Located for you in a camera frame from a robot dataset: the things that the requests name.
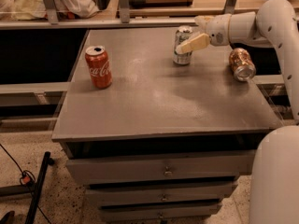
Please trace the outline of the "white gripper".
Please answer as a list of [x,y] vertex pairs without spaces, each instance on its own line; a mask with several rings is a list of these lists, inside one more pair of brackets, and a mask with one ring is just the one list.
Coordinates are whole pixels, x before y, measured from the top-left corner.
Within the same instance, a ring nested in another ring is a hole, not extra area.
[[229,44],[229,22],[231,14],[219,16],[196,16],[195,24],[201,32],[206,34],[193,35],[176,47],[177,54],[189,53],[205,49],[209,44],[213,46],[227,46]]

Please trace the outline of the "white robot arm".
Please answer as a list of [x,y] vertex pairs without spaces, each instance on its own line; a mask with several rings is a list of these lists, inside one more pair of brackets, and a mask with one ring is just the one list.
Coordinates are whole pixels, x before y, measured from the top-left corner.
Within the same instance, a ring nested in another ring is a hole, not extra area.
[[[254,79],[282,85],[293,119],[299,120],[299,33],[296,13],[287,0],[268,0],[256,12],[225,14],[195,22],[204,32],[176,48],[179,54],[209,45],[242,43],[275,50],[280,73]],[[251,172],[249,224],[299,224],[299,126],[283,126],[258,145]]]

